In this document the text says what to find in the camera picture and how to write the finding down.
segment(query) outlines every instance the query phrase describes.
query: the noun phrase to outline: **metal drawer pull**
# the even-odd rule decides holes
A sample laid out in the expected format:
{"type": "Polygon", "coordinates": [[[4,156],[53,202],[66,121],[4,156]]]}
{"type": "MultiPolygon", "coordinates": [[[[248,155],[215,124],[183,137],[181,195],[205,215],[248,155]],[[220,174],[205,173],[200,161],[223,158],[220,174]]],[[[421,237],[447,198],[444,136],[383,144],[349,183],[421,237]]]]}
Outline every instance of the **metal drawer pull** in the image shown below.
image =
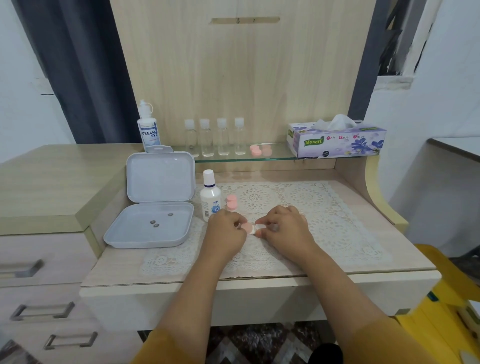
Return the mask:
{"type": "Polygon", "coordinates": [[[0,278],[29,278],[33,277],[43,267],[43,260],[39,259],[26,270],[18,270],[25,264],[2,264],[0,265],[0,278]]]}
{"type": "MultiPolygon", "coordinates": [[[[83,337],[85,335],[70,335],[70,336],[58,336],[58,338],[79,338],[83,337]]],[[[93,345],[96,337],[98,336],[98,332],[94,331],[92,332],[92,335],[90,336],[90,339],[87,342],[81,342],[81,343],[76,343],[76,344],[58,344],[58,345],[52,345],[53,341],[57,337],[57,335],[50,335],[48,338],[47,342],[43,346],[43,350],[53,350],[56,348],[61,348],[64,346],[79,346],[81,348],[89,348],[93,345]]]]}
{"type": "Polygon", "coordinates": [[[26,304],[21,304],[20,306],[17,307],[15,312],[10,316],[11,321],[23,321],[28,318],[33,318],[33,317],[45,317],[45,316],[52,316],[53,318],[67,318],[70,312],[72,312],[73,308],[75,307],[75,304],[72,302],[69,302],[65,309],[63,310],[62,313],[60,314],[32,314],[32,315],[22,315],[22,312],[26,308],[30,309],[45,309],[45,308],[55,308],[55,307],[60,307],[60,305],[49,305],[49,306],[27,306],[26,304]]]}

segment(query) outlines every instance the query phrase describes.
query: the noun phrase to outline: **desk drawer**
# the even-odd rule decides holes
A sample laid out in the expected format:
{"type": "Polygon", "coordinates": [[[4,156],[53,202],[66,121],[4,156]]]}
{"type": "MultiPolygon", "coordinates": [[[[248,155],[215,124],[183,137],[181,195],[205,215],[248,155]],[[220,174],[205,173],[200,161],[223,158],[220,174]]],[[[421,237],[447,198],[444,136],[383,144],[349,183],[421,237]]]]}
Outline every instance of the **desk drawer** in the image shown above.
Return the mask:
{"type": "Polygon", "coordinates": [[[0,325],[95,318],[79,290],[78,283],[0,288],[0,325]]]}
{"type": "Polygon", "coordinates": [[[0,236],[0,287],[79,283],[95,263],[83,232],[0,236]]]}
{"type": "Polygon", "coordinates": [[[129,363],[142,346],[136,331],[106,332],[96,320],[4,325],[2,330],[42,364],[129,363]]]}

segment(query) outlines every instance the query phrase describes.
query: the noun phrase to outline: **lace doily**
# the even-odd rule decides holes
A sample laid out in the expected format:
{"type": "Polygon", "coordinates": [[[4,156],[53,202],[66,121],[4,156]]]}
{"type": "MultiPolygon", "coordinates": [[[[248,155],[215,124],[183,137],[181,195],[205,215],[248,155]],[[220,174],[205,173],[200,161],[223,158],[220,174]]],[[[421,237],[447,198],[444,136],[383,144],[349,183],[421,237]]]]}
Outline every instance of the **lace doily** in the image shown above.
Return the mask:
{"type": "MultiPolygon", "coordinates": [[[[391,261],[390,254],[364,228],[328,182],[236,182],[219,183],[218,186],[223,200],[228,194],[237,196],[238,212],[250,222],[266,215],[276,205],[296,206],[307,218],[317,244],[340,266],[391,261]]],[[[144,257],[141,274],[170,276],[188,272],[197,257],[207,225],[202,219],[202,188],[202,185],[197,186],[191,201],[195,209],[188,239],[175,247],[150,249],[144,257]]],[[[302,273],[268,242],[248,235],[242,250],[227,264],[221,278],[264,276],[274,270],[284,275],[302,273]]]]}

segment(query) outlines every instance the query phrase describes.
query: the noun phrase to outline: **white bottle cap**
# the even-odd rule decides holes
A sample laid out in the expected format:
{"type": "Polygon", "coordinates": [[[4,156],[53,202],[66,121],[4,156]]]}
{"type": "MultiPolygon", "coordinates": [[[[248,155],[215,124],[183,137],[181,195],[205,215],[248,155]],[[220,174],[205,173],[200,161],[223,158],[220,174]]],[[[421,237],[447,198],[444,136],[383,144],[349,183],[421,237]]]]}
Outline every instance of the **white bottle cap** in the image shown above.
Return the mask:
{"type": "Polygon", "coordinates": [[[195,121],[193,121],[193,119],[185,120],[185,129],[195,130],[195,121]]]}
{"type": "Polygon", "coordinates": [[[209,129],[210,128],[210,120],[208,119],[200,119],[200,127],[202,129],[209,129]]]}
{"type": "Polygon", "coordinates": [[[138,107],[138,114],[140,115],[140,119],[151,118],[152,112],[153,112],[152,104],[145,102],[145,100],[140,100],[140,105],[138,107]]]}
{"type": "Polygon", "coordinates": [[[213,170],[204,170],[204,186],[215,186],[215,176],[213,175],[213,170]]]}
{"type": "Polygon", "coordinates": [[[235,118],[235,127],[243,128],[243,126],[244,126],[243,118],[235,118]]]}
{"type": "Polygon", "coordinates": [[[218,118],[216,120],[216,124],[220,129],[224,129],[227,127],[227,119],[225,118],[218,118]]]}

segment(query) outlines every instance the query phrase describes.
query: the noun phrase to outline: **mustard yellow sleeve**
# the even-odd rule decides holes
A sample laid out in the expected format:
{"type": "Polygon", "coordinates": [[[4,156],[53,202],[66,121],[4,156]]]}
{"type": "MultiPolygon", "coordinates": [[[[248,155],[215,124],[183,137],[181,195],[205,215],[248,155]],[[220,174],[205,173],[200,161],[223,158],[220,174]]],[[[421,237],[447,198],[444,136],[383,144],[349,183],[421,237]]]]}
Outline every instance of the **mustard yellow sleeve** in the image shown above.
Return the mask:
{"type": "Polygon", "coordinates": [[[199,364],[180,350],[170,336],[163,329],[150,332],[148,339],[132,360],[131,364],[199,364]]]}
{"type": "Polygon", "coordinates": [[[361,329],[342,349],[345,364],[437,364],[398,322],[388,317],[361,329]]]}

